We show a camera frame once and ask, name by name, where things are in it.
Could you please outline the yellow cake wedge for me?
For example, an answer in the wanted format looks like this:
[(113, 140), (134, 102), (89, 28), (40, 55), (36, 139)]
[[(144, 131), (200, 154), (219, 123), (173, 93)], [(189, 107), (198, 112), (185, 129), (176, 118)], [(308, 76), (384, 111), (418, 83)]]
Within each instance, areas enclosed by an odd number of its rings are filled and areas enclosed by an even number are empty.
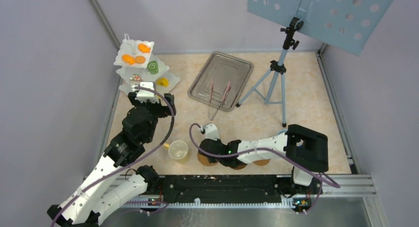
[(169, 79), (166, 77), (161, 77), (156, 80), (156, 84), (158, 86), (167, 88), (170, 85)]

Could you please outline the white strawberry cake slice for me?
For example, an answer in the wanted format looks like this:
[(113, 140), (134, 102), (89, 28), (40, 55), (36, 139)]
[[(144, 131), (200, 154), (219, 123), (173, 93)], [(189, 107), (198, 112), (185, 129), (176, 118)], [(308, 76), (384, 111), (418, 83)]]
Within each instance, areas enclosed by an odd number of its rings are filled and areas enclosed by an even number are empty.
[(132, 83), (140, 83), (142, 78), (138, 74), (132, 74), (129, 78)]

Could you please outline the green swirl roll cake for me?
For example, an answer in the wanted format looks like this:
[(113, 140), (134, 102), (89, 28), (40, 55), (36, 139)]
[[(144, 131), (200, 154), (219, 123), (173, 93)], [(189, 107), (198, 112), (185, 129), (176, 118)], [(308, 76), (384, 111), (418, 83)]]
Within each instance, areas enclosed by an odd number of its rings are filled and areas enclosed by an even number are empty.
[(151, 74), (151, 75), (158, 74), (159, 73), (159, 65), (158, 65), (158, 62), (156, 60), (150, 61), (147, 64), (147, 70), (148, 70), (148, 73)]

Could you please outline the round brown cookie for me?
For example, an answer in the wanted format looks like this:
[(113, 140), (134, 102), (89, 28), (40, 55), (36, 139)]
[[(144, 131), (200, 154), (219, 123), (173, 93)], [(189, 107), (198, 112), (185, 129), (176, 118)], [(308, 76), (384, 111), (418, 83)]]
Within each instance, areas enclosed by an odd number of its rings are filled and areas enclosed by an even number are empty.
[(136, 56), (134, 58), (134, 62), (137, 64), (143, 64), (146, 62), (146, 58), (144, 56)]

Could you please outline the orange fish pastry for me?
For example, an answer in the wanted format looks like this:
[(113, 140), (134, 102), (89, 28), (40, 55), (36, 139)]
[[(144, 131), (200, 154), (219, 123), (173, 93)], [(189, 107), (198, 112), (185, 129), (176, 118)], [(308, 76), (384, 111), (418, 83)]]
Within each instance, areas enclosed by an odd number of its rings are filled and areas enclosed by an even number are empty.
[(134, 57), (128, 54), (122, 55), (122, 61), (127, 63), (128, 65), (132, 65), (136, 63)]
[(151, 52), (151, 48), (148, 47), (146, 44), (139, 44), (137, 47), (138, 47), (139, 51), (142, 52), (142, 53), (150, 53)]

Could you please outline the pink cat-paw tongs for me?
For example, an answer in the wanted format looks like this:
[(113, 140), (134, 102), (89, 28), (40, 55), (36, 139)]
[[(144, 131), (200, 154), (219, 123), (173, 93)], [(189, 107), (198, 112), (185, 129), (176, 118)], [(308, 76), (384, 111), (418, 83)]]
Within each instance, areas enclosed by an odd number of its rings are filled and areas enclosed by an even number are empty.
[(226, 103), (227, 96), (231, 90), (231, 81), (229, 81), (223, 92), (218, 93), (214, 90), (214, 81), (211, 80), (209, 88), (208, 118), (213, 121), (221, 107)]

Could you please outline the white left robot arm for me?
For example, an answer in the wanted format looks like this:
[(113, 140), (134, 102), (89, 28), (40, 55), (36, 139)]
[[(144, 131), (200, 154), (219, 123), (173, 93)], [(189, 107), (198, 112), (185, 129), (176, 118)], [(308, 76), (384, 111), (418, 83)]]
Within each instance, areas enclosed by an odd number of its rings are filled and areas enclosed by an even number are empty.
[[(47, 214), (51, 226), (99, 227), (105, 220), (134, 196), (152, 194), (158, 189), (159, 176), (152, 166), (142, 166), (123, 184), (108, 191), (114, 181), (131, 166), (150, 156), (168, 140), (173, 127), (176, 108), (174, 95), (163, 95), (141, 88), (130, 92), (133, 105), (123, 119), (123, 129), (110, 142), (92, 172), (78, 189), (59, 205), (52, 205)], [(160, 118), (171, 117), (168, 132), (151, 151), (144, 145), (151, 143)]]

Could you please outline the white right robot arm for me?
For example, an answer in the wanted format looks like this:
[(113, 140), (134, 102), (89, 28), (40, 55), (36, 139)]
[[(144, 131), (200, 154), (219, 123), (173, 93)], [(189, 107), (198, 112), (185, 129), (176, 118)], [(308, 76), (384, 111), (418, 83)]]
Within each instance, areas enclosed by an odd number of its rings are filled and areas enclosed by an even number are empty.
[(329, 170), (328, 137), (301, 125), (289, 125), (277, 135), (259, 139), (237, 139), (223, 144), (218, 128), (209, 123), (197, 125), (204, 139), (198, 148), (199, 161), (205, 166), (219, 163), (231, 169), (242, 169), (248, 164), (266, 165), (282, 158), (293, 164), (290, 188), (304, 193), (316, 173)]

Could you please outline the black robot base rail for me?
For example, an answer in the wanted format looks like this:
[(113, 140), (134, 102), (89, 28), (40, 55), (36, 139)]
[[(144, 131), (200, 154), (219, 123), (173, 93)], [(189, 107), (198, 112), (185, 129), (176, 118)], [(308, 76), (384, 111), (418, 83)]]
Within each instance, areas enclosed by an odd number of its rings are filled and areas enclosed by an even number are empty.
[(167, 203), (262, 204), (286, 198), (315, 197), (319, 181), (309, 186), (293, 183), (291, 176), (277, 175), (166, 175), (159, 177), (141, 197)]

